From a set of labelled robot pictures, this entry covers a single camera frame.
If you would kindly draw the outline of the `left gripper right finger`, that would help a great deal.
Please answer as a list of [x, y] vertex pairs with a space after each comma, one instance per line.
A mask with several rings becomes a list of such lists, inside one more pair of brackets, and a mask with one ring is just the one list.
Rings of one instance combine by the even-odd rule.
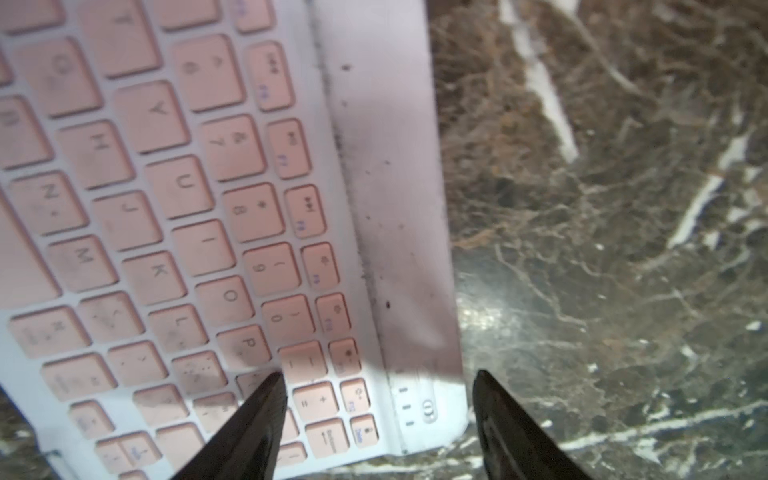
[[490, 372], [477, 372], [472, 400], [490, 479], [590, 479]]

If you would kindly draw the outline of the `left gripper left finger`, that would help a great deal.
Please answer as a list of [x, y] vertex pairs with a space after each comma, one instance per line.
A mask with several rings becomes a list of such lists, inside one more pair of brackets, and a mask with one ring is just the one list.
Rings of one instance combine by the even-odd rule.
[[270, 373], [173, 480], [265, 480], [277, 466], [287, 410], [281, 372]]

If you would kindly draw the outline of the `pink keyboard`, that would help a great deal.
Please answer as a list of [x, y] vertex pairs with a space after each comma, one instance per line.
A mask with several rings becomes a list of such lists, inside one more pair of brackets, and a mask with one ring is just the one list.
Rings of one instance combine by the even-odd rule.
[[169, 479], [279, 371], [279, 479], [467, 429], [424, 1], [5, 1], [1, 386]]

